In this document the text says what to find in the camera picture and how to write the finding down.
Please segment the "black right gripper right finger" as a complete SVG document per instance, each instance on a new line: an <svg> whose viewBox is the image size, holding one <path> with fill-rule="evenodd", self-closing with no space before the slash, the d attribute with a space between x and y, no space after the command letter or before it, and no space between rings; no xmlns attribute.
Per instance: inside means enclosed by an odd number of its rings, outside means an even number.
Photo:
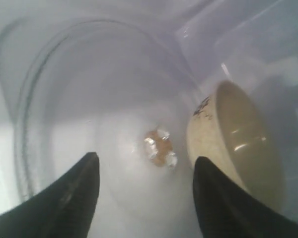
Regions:
<svg viewBox="0 0 298 238"><path fill-rule="evenodd" d="M205 238L298 238L298 223L253 198L207 157L195 162L193 198Z"/></svg>

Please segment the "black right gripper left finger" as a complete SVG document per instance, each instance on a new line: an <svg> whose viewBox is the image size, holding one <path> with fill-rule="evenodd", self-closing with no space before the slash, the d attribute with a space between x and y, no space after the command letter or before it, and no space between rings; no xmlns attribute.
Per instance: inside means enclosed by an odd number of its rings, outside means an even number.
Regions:
<svg viewBox="0 0 298 238"><path fill-rule="evenodd" d="M0 215L0 238L85 238L100 188L99 157L85 154L46 189Z"/></svg>

